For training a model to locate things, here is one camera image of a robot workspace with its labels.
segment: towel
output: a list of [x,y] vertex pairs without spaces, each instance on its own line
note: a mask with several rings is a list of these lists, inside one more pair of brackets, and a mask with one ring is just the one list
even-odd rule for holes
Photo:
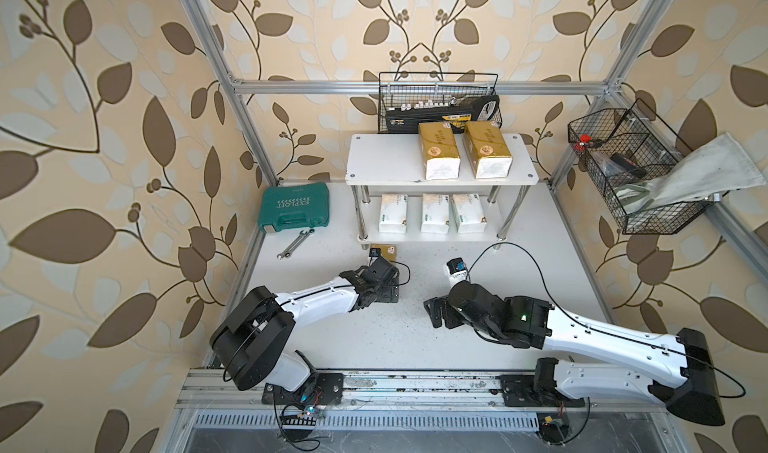
[[666,175],[620,186],[615,192],[624,210],[632,213],[765,184],[763,173],[744,148],[724,132],[686,156]]

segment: wire basket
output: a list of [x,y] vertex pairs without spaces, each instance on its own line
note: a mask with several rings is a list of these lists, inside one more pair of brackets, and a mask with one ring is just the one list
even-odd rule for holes
[[[496,91],[498,74],[419,73],[401,71],[379,73],[379,132],[418,133],[421,122],[449,121],[453,132],[463,132],[469,120],[495,121],[502,125],[498,98],[493,108],[480,107]],[[402,110],[411,105],[410,110]]]
[[[713,203],[709,201],[676,202],[627,213],[614,192],[614,189],[619,186],[666,175],[682,158],[679,152],[668,150],[658,140],[643,121],[647,120],[645,116],[639,111],[637,101],[629,109],[607,108],[593,112],[568,124],[568,142],[571,143],[571,148],[579,158],[579,168],[586,170],[589,174],[622,233],[674,235]],[[677,136],[667,122],[664,120],[661,122]],[[581,146],[581,136],[584,134],[589,135],[591,141]],[[684,140],[679,136],[677,138],[692,150]],[[618,152],[644,169],[646,174],[642,179],[631,172],[608,176],[603,173],[598,162],[593,158],[592,152],[595,151],[609,157]]]

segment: black cable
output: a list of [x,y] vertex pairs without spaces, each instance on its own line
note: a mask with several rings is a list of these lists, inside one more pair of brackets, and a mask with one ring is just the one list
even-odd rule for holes
[[[642,341],[640,341],[640,340],[637,340],[637,339],[632,339],[632,338],[625,338],[624,336],[616,335],[616,334],[614,334],[614,333],[610,333],[610,332],[604,332],[604,331],[602,331],[602,330],[600,330],[600,329],[594,329],[594,328],[591,328],[591,327],[589,327],[589,326],[587,326],[587,325],[585,325],[585,324],[583,324],[583,323],[579,322],[577,319],[575,319],[573,316],[571,316],[571,315],[570,315],[570,314],[569,314],[567,311],[565,311],[564,309],[562,309],[562,307],[561,307],[561,306],[558,304],[558,302],[556,302],[556,301],[554,300],[554,298],[552,297],[552,294],[549,292],[549,289],[547,288],[547,282],[546,282],[546,281],[544,281],[544,274],[542,273],[542,268],[541,268],[541,267],[538,265],[538,262],[536,261],[536,258],[534,258],[534,257],[533,257],[533,255],[532,255],[531,253],[529,253],[527,249],[525,249],[525,248],[521,247],[521,246],[520,246],[520,245],[518,245],[517,243],[510,243],[510,242],[508,242],[508,241],[504,241],[504,242],[498,242],[498,243],[495,243],[495,244],[491,245],[490,247],[487,247],[486,249],[484,249],[484,250],[482,251],[482,253],[480,253],[480,256],[478,256],[478,257],[477,257],[477,259],[475,259],[475,261],[472,263],[472,266],[470,266],[470,267],[469,267],[469,270],[467,270],[467,281],[469,281],[469,273],[472,271],[472,268],[474,268],[474,267],[475,267],[475,264],[478,262],[478,260],[479,260],[480,258],[482,258],[482,256],[483,256],[483,255],[485,255],[485,252],[486,252],[486,251],[488,251],[489,249],[491,249],[491,248],[495,247],[496,245],[512,245],[513,247],[518,247],[518,248],[520,248],[521,250],[523,250],[523,252],[524,252],[526,255],[528,255],[528,257],[529,257],[531,260],[533,260],[533,264],[536,266],[536,269],[538,270],[538,275],[542,277],[542,285],[544,285],[544,291],[547,293],[547,296],[549,297],[549,300],[552,302],[552,304],[553,304],[553,305],[555,305],[555,306],[557,306],[558,308],[560,308],[560,310],[561,310],[561,311],[562,311],[562,312],[563,312],[563,313],[564,313],[564,314],[565,314],[565,315],[568,317],[568,319],[570,319],[570,320],[571,320],[573,323],[576,323],[577,325],[579,325],[579,326],[581,326],[581,327],[583,327],[583,328],[589,329],[589,330],[591,330],[591,331],[593,331],[593,332],[602,333],[603,335],[607,335],[607,336],[613,336],[614,338],[622,339],[622,340],[624,340],[624,341],[627,341],[627,342],[638,343],[639,345],[649,346],[649,347],[651,347],[652,349],[660,349],[660,348],[659,348],[657,345],[653,345],[653,344],[651,344],[651,343],[642,342]],[[675,354],[677,354],[677,355],[685,356],[686,358],[688,358],[688,359],[692,359],[692,360],[694,360],[694,361],[696,361],[696,362],[700,362],[702,365],[708,366],[708,367],[712,368],[712,369],[713,369],[713,370],[715,370],[715,371],[719,371],[720,373],[722,373],[723,375],[725,375],[725,376],[726,376],[728,379],[730,379],[731,381],[733,381],[734,383],[736,383],[737,385],[739,385],[739,388],[741,388],[741,393],[739,393],[738,395],[720,395],[720,397],[721,397],[721,398],[727,398],[727,399],[736,399],[736,398],[742,398],[742,397],[744,397],[744,395],[746,395],[746,389],[744,388],[744,385],[742,385],[742,384],[741,384],[741,383],[740,383],[738,380],[736,380],[736,379],[735,379],[733,376],[731,376],[731,375],[729,375],[728,373],[726,373],[725,371],[723,371],[723,370],[721,370],[721,369],[717,368],[715,365],[712,365],[712,364],[711,364],[711,363],[709,363],[709,362],[705,362],[704,360],[698,359],[698,358],[696,358],[695,356],[692,356],[692,355],[688,355],[687,353],[684,353],[684,352],[678,352],[678,351],[676,351],[676,350],[673,350],[673,349],[667,349],[667,350],[665,350],[665,351],[667,351],[667,352],[670,352],[670,353],[675,353]]]
[[[280,429],[280,434],[283,436],[284,439],[286,439],[286,441],[288,441],[290,443],[291,446],[293,446],[293,448],[295,448],[295,449],[297,449],[299,451],[314,451],[317,448],[320,448],[320,440],[318,440],[318,439],[305,438],[305,439],[302,439],[302,440],[294,441],[294,440],[291,440],[290,438],[288,438],[288,435],[286,435],[286,431],[283,429],[283,416],[285,415],[286,410],[290,406],[293,406],[294,408],[297,408],[299,410],[302,409],[301,405],[285,405],[285,407],[283,407],[283,410],[280,412],[280,416],[278,416],[277,415],[277,401],[275,400],[275,391],[272,390],[272,408],[275,411],[275,421],[277,421],[277,428]],[[296,443],[306,443],[308,441],[314,441],[315,443],[317,443],[317,445],[315,445],[315,448],[300,448],[299,446],[296,445]]]
[[562,445],[565,445],[566,443],[570,443],[571,441],[575,440],[576,437],[579,436],[581,434],[581,432],[585,428],[587,428],[587,422],[589,421],[589,412],[590,412],[590,410],[591,410],[591,403],[590,403],[589,397],[587,397],[587,418],[584,419],[584,423],[581,425],[581,428],[579,429],[579,431],[576,431],[576,434],[571,436],[571,438],[569,438],[569,439],[563,438],[563,440],[561,442],[559,442],[559,443],[550,443],[550,445],[562,446]]
[[296,301],[297,299],[306,298],[307,296],[312,296],[312,295],[316,295],[317,293],[322,293],[322,292],[324,292],[324,291],[328,291],[328,290],[329,290],[329,289],[331,289],[331,288],[332,288],[332,287],[329,287],[329,288],[324,288],[324,289],[318,289],[318,290],[317,290],[317,291],[315,291],[315,292],[312,292],[312,293],[307,293],[307,294],[305,294],[305,295],[302,295],[302,296],[297,296],[297,297],[295,297],[295,298],[291,298],[291,299],[289,299],[288,301],[282,302],[281,304],[279,304],[279,306],[287,305],[288,303],[291,303],[291,302],[293,302],[293,301]]
[[477,335],[477,336],[478,336],[478,337],[479,337],[481,340],[483,340],[483,341],[485,341],[485,342],[488,342],[488,343],[494,343],[495,345],[506,345],[506,343],[502,343],[502,342],[500,342],[500,341],[498,341],[498,340],[485,338],[485,336],[481,335],[481,334],[480,334],[480,332],[479,332],[477,329],[474,329],[474,330],[475,330],[475,334],[476,334],[476,335]]
[[408,270],[408,279],[406,280],[405,283],[400,283],[398,285],[387,285],[387,286],[403,286],[403,285],[407,285],[408,282],[411,281],[411,269],[408,267],[408,265],[406,265],[405,263],[400,263],[399,261],[395,261],[394,259],[390,263],[397,263],[398,265],[405,266],[406,269]]
[[233,362],[233,361],[235,361],[235,356],[237,356],[237,353],[238,353],[238,352],[240,352],[240,349],[242,349],[242,348],[243,348],[243,345],[244,345],[245,343],[247,343],[247,342],[248,342],[248,340],[250,339],[250,337],[251,337],[251,336],[253,336],[253,335],[254,335],[254,333],[255,333],[255,332],[257,332],[257,331],[259,331],[259,329],[258,329],[257,327],[256,327],[256,328],[254,328],[254,331],[252,331],[252,332],[251,332],[251,333],[250,333],[248,336],[246,336],[245,340],[243,340],[243,342],[242,342],[242,343],[240,343],[240,346],[238,346],[238,347],[237,347],[237,349],[235,350],[234,354],[232,355],[232,358],[230,359],[230,362],[229,362],[229,363],[227,363],[227,364],[226,364],[226,366],[224,367],[224,372],[222,372],[222,373],[221,373],[221,379],[222,379],[222,381],[224,381],[224,382],[227,382],[227,381],[232,381],[232,379],[233,379],[235,376],[237,376],[237,375],[239,375],[239,374],[240,374],[240,370],[242,370],[242,369],[243,369],[243,367],[246,365],[246,363],[247,363],[247,362],[246,362],[246,363],[243,363],[243,366],[240,366],[240,368],[237,370],[237,372],[236,372],[234,375],[231,375],[231,376],[230,376],[230,379],[226,379],[226,370],[228,370],[228,369],[230,368],[230,366],[232,365],[232,362]]

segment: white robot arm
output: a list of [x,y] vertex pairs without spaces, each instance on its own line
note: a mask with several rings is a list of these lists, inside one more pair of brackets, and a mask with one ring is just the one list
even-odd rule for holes
[[657,335],[581,317],[529,296],[501,299],[466,281],[460,258],[448,262],[447,296],[424,302],[435,328],[470,325],[492,343],[587,355],[606,364],[540,359],[535,388],[569,399],[631,398],[664,403],[702,425],[725,423],[704,335],[683,328]]
[[261,381],[296,391],[312,374],[298,352],[283,353],[294,329],[372,303],[397,303],[398,268],[379,257],[328,283],[292,293],[252,289],[210,338],[210,346],[240,390]]

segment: white tissue pack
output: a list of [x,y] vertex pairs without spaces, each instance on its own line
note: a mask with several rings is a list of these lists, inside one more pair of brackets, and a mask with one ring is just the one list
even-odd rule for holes
[[408,217],[408,195],[382,195],[379,214],[381,233],[405,233]]
[[422,233],[448,234],[448,195],[422,196]]
[[482,233],[488,225],[485,213],[482,211],[480,196],[451,195],[453,218],[459,233]]

